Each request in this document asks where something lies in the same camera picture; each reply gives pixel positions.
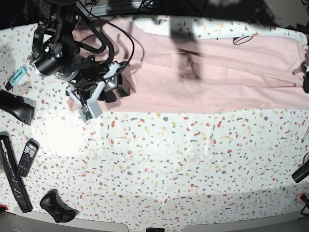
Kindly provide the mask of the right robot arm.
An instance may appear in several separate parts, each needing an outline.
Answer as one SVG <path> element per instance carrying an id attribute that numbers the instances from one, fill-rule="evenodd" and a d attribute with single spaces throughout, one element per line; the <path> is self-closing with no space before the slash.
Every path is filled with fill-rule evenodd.
<path id="1" fill-rule="evenodd" d="M 114 60 L 111 40 L 97 30 L 74 0 L 45 0 L 34 32 L 31 64 L 38 75 L 55 75 L 67 82 L 67 94 L 82 114 L 100 111 L 98 101 L 115 102 L 130 95 L 130 87 L 121 75 L 128 61 Z M 94 48 L 74 39 L 73 31 L 82 20 L 101 42 Z"/>

